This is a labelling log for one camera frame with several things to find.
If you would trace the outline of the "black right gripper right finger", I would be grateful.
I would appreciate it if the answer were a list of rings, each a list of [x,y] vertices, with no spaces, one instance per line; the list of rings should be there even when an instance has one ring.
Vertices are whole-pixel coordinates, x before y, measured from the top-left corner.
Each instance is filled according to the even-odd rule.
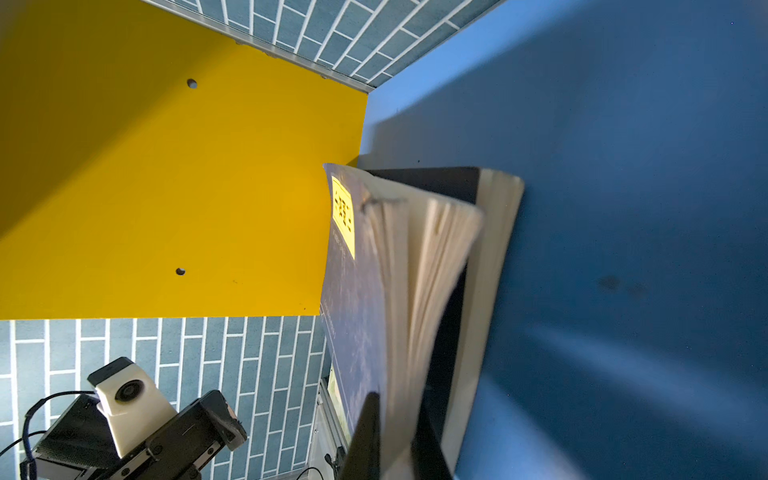
[[[424,405],[420,408],[416,433],[411,443],[411,456],[416,480],[453,479]]]

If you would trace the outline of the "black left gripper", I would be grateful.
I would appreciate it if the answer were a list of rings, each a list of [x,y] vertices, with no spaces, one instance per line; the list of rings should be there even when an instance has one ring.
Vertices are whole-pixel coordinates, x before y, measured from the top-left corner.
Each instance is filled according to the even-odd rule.
[[[118,455],[93,395],[78,396],[32,450],[42,479],[200,479],[224,448],[247,440],[222,393],[212,390]]]

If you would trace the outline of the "blue book yellow label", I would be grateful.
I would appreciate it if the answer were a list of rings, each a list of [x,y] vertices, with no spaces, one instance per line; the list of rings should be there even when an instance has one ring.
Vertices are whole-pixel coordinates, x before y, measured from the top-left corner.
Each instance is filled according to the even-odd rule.
[[[422,398],[453,476],[524,182],[503,171],[480,167],[380,169],[375,174],[473,203],[485,214],[483,231],[443,313]]]
[[[472,203],[324,166],[331,221],[321,311],[346,422],[379,397],[379,478],[413,479],[411,445],[438,328],[482,230]]]

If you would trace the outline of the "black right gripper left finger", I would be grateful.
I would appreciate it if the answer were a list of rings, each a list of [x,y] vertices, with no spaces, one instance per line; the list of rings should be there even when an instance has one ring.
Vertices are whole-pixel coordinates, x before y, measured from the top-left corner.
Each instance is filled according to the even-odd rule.
[[[380,479],[379,403],[378,393],[367,394],[338,476],[340,480]]]

